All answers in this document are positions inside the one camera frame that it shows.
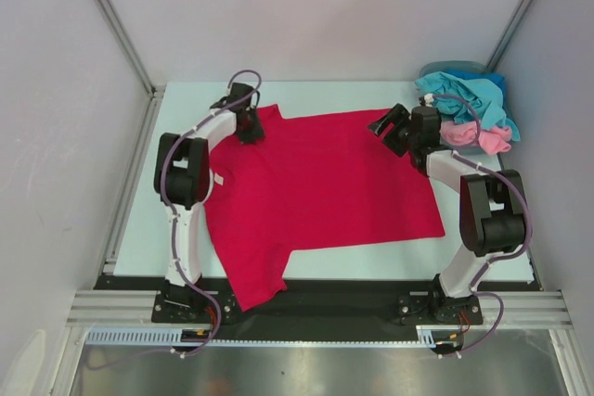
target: gray floor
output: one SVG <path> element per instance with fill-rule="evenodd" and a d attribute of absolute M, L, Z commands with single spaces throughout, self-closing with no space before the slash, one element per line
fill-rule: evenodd
<path fill-rule="evenodd" d="M 138 351 L 85 347 L 84 357 L 97 366 Z M 151 354 L 101 371 L 79 366 L 71 396 L 107 394 L 559 396 L 567 392 L 547 331 L 500 331 L 462 360 L 438 360 L 427 350 L 211 347 L 184 361 Z"/>

